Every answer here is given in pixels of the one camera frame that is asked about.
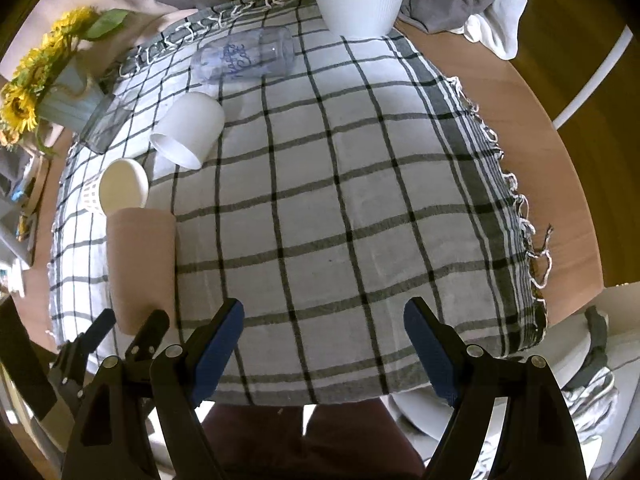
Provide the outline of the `white grey striped cushion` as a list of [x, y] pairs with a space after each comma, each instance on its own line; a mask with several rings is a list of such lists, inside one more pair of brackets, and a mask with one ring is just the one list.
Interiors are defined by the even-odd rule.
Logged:
[[637, 479], [639, 459], [639, 332], [611, 336], [596, 307], [582, 315], [591, 337], [563, 396], [582, 446], [589, 479]]

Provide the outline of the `white chair frame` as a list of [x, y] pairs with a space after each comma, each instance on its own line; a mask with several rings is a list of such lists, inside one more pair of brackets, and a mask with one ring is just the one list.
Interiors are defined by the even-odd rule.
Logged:
[[562, 112], [553, 119], [552, 125], [556, 130], [559, 130], [559, 128], [564, 126], [570, 118], [578, 112], [585, 102], [588, 101], [597, 88], [600, 87], [600, 84], [605, 81], [608, 74], [611, 73], [617, 63], [620, 62], [620, 59], [631, 44], [632, 38], [634, 38], [634, 33], [628, 25], [625, 25], [620, 36], [615, 41], [615, 44], [613, 44], [613, 47], [608, 51], [608, 54], [591, 77], [577, 92], [576, 96], [574, 96], [574, 98], [567, 104], [567, 106], [562, 109]]

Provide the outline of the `square clear glass cup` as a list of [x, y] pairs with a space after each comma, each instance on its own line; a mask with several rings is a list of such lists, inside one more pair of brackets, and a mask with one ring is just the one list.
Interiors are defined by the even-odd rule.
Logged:
[[94, 154], [104, 155], [132, 114], [134, 97], [131, 92], [126, 96], [104, 96], [79, 133], [79, 143]]

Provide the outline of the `yellow sunflower bouquet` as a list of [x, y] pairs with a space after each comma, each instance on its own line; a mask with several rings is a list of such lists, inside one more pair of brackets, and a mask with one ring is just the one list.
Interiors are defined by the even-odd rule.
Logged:
[[31, 136], [40, 153], [53, 153], [40, 138], [39, 124], [47, 121], [39, 117], [38, 104], [74, 56], [81, 62], [81, 44], [114, 34], [122, 28], [128, 15], [124, 9], [100, 11], [94, 6], [80, 6], [63, 13], [53, 23], [40, 45], [21, 58], [12, 78], [1, 88], [2, 148], [13, 150], [26, 136]]

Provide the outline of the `pink paper cup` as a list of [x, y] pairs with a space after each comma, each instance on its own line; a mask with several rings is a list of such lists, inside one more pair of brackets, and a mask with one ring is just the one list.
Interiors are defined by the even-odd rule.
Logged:
[[168, 211], [126, 208], [106, 222], [107, 275], [119, 330], [134, 336], [161, 310], [176, 325], [176, 218]]

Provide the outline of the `black white checkered tablecloth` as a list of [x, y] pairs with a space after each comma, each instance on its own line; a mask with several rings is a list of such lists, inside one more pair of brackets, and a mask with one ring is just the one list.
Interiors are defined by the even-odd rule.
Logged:
[[[201, 169], [154, 153], [152, 129], [198, 90], [196, 50], [262, 26], [291, 32], [292, 74], [213, 85], [227, 119]], [[220, 402], [343, 403], [425, 385], [402, 319], [414, 297], [494, 356], [544, 338], [534, 228], [497, 135], [400, 32], [347, 40], [314, 0], [242, 1], [175, 22], [102, 84], [132, 115], [105, 154], [67, 156], [49, 263], [57, 342], [113, 305], [106, 220], [80, 196], [123, 157], [141, 162], [149, 206], [177, 220], [167, 341], [186, 340], [227, 298], [244, 306]]]

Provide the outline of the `clear plastic cup blue print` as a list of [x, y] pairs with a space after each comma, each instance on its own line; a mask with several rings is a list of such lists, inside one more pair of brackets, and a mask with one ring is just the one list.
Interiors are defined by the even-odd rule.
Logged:
[[199, 82], [221, 79], [260, 79], [292, 73], [295, 65], [294, 39], [283, 26], [269, 26], [235, 32], [209, 41], [191, 58], [191, 70]]

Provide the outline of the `brown checkered paper cup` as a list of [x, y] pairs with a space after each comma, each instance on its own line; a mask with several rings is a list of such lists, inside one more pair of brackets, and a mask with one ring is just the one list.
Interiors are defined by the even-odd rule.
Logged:
[[149, 196], [149, 180], [136, 160], [114, 160], [81, 187], [79, 209], [110, 216], [127, 208], [144, 208]]

